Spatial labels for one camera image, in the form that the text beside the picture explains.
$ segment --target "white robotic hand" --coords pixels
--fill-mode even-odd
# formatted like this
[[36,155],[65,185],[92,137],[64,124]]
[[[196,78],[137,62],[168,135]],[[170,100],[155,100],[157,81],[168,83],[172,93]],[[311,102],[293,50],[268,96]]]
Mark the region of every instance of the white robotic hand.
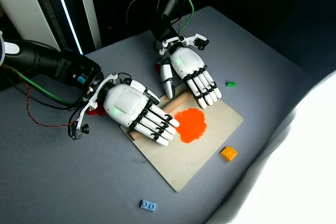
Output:
[[197,53],[185,47],[191,45],[203,50],[207,44],[208,40],[199,34],[188,38],[174,37],[162,42],[163,48],[160,54],[164,55],[166,51],[170,53],[170,57],[158,61],[161,65],[161,79],[168,98],[173,98],[175,95],[171,66],[189,86],[202,109],[213,105],[222,97],[222,93],[206,70],[207,65]]
[[112,119],[125,127],[134,128],[162,146],[167,146],[176,134],[174,127],[178,127],[179,122],[155,105],[160,100],[144,85],[130,77],[120,79],[121,83],[116,85],[117,78],[116,73],[111,74],[99,85],[80,113],[76,123],[77,133],[81,131],[85,111],[96,109],[96,100],[101,99],[104,101],[106,113]]

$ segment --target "green cable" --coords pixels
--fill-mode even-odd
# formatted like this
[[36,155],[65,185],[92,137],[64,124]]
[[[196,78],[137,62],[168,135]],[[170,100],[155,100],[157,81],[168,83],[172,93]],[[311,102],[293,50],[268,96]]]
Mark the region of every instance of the green cable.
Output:
[[182,26],[181,30],[178,31],[179,33],[182,33],[183,30],[185,29],[185,27],[189,24],[190,20],[193,18],[194,16],[194,5],[193,2],[191,2],[191,0],[188,0],[191,6],[191,14],[189,16],[189,18],[187,19],[187,21],[184,23],[184,25]]
[[39,91],[43,92],[44,94],[50,96],[51,98],[55,99],[56,101],[62,102],[68,106],[72,106],[73,103],[68,102],[63,100],[62,98],[59,98],[57,96],[55,96],[54,94],[50,93],[49,91],[45,90],[44,88],[42,88],[40,85],[36,84],[35,82],[33,82],[32,80],[28,79],[27,77],[25,77],[22,73],[20,73],[19,71],[17,71],[16,69],[10,67],[10,66],[6,66],[10,69],[12,69],[14,72],[16,72],[22,79],[24,79],[26,82],[28,82],[30,85],[34,86],[35,88],[37,88]]

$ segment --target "orange clay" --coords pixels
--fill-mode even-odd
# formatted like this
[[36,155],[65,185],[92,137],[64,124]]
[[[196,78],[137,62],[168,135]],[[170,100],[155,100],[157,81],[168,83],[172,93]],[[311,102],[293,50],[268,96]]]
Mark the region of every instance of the orange clay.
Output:
[[180,126],[176,130],[184,143],[191,143],[193,140],[200,138],[205,132],[204,113],[200,110],[189,108],[177,112],[175,118],[180,122]]

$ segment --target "rolling pin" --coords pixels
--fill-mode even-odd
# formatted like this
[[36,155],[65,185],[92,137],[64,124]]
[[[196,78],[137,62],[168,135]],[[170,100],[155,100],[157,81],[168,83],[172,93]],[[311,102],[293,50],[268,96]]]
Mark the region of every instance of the rolling pin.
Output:
[[[168,103],[165,107],[163,107],[163,111],[166,112],[167,114],[171,114],[174,110],[176,110],[180,105],[182,105],[189,99],[193,99],[193,96],[188,91],[184,91],[182,94],[180,94],[170,103]],[[136,141],[139,137],[143,135],[138,131],[131,131],[129,133],[129,136],[131,137],[131,139]]]

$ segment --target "wooden board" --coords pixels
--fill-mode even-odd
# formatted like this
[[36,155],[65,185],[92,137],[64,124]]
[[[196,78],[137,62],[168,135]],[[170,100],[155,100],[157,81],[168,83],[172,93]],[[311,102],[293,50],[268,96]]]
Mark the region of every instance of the wooden board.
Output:
[[198,140],[186,144],[181,141],[180,135],[176,134],[169,145],[163,147],[142,134],[132,133],[136,147],[175,191],[180,191],[188,183],[243,121],[243,118],[222,100],[202,110],[192,95],[188,95],[188,99],[184,98],[182,104],[168,113],[175,115],[189,108],[199,109],[205,115],[207,128]]

